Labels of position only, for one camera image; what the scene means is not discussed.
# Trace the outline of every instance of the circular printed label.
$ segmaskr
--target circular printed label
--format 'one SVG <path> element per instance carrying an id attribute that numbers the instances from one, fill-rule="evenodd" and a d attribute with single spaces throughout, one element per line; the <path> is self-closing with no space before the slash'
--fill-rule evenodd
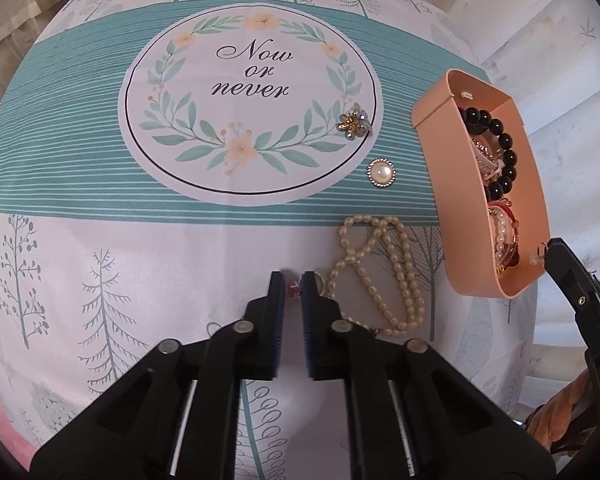
<path id="1" fill-rule="evenodd" d="M 337 128 L 356 104 L 372 131 Z M 126 72 L 126 145 L 152 177 L 204 202 L 259 206 L 332 186 L 371 150 L 378 76 L 342 32 L 268 4 L 216 7 L 157 34 Z"/>

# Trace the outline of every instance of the pink plastic container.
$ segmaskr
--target pink plastic container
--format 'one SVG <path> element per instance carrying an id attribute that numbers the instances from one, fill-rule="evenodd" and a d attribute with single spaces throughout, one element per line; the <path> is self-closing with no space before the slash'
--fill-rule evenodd
<path id="1" fill-rule="evenodd" d="M 463 98 L 464 92 L 473 99 Z M 493 235 L 473 144 L 458 112 L 458 107 L 471 106 L 502 121 L 518 154 L 518 176 L 507 198 L 520 222 L 520 263 L 502 274 L 495 269 Z M 429 168 L 449 282 L 466 296 L 515 297 L 544 273 L 544 267 L 531 264 L 529 258 L 550 238 L 538 168 L 516 105 L 497 88 L 451 69 L 414 104 L 411 121 Z"/>

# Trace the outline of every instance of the tablecloth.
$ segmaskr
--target tablecloth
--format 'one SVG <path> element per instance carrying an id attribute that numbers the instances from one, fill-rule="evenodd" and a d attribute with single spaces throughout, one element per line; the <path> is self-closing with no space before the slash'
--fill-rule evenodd
<path id="1" fill-rule="evenodd" d="M 426 316 L 390 339 L 431 341 L 512 408 L 537 289 L 452 290 L 410 120 L 448 68 L 485 78 L 474 61 L 421 0 L 69 1 L 0 104 L 0 402 L 16 431 L 40 446 L 160 340 L 239 318 L 272 270 L 328 279 L 351 214 L 407 226 Z M 372 133 L 348 141 L 334 126 L 355 103 Z M 367 178 L 375 158 L 391 186 Z M 386 252 L 364 265 L 401 317 Z M 383 325 L 354 273 L 336 298 Z M 298 300 L 279 377 L 243 384 L 241 406 L 237 476 L 348 478 L 342 385 L 307 379 Z"/>

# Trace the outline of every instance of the white curtain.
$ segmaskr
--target white curtain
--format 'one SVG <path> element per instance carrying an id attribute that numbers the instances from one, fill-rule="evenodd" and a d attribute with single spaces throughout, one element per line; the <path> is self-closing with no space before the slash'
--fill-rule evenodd
<path id="1" fill-rule="evenodd" d="M 600 7 L 595 0 L 426 0 L 446 10 L 492 83 L 510 94 L 536 156 L 551 233 L 600 279 Z M 539 280 L 520 402 L 536 406 L 586 366 L 573 310 Z"/>

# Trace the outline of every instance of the pink fabric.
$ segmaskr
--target pink fabric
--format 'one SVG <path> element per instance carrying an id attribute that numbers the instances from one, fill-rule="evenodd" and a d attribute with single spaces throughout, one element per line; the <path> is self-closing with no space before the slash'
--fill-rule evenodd
<path id="1" fill-rule="evenodd" d="M 24 439 L 9 422 L 0 407 L 0 440 L 18 462 L 28 471 L 36 447 Z"/>

